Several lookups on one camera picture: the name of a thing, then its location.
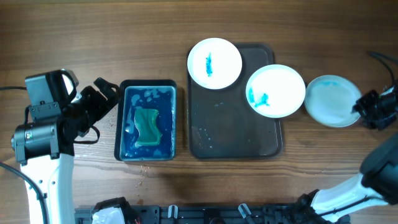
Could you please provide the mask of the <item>green sponge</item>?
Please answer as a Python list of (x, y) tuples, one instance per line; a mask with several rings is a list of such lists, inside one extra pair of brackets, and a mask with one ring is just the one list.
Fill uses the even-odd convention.
[(156, 109), (138, 108), (134, 114), (134, 124), (139, 132), (136, 146), (157, 146), (160, 144), (161, 132), (159, 131), (156, 120), (159, 111)]

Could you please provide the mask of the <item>pale blue plate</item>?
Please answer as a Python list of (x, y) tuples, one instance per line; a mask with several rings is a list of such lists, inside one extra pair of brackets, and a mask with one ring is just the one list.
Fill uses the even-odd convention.
[(353, 106), (361, 97), (359, 88), (353, 82), (337, 75), (323, 75), (308, 84), (304, 105), (318, 123), (343, 128), (360, 118), (359, 113), (353, 111)]

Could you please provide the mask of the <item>large white plate blue smear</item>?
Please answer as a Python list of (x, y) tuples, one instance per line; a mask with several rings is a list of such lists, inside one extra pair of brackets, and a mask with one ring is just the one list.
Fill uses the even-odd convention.
[(283, 118), (296, 112), (305, 99), (303, 78), (286, 65), (266, 65), (256, 70), (246, 84), (246, 99), (258, 114)]

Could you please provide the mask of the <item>white plate blue streak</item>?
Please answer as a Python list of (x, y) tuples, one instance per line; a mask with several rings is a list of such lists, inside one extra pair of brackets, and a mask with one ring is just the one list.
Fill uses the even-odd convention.
[(240, 76), (242, 56), (231, 42), (221, 38), (204, 39), (193, 46), (187, 57), (190, 77), (203, 88), (220, 90)]

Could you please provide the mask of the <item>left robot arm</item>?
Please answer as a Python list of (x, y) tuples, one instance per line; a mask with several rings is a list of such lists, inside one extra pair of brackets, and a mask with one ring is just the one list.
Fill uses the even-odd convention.
[(67, 90), (63, 77), (28, 77), (33, 121), (17, 127), (12, 148), (26, 188), (31, 223), (74, 223), (74, 145), (117, 105), (119, 87), (97, 78), (81, 93)]

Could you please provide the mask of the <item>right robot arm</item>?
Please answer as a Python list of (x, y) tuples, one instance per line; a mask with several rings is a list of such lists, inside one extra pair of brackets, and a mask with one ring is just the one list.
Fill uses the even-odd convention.
[[(356, 101), (353, 111), (369, 128), (383, 128), (396, 119), (397, 90), (372, 90)], [(397, 135), (367, 155), (359, 172), (339, 185), (303, 194), (292, 215), (300, 223), (335, 223), (341, 217), (368, 207), (397, 205)]]

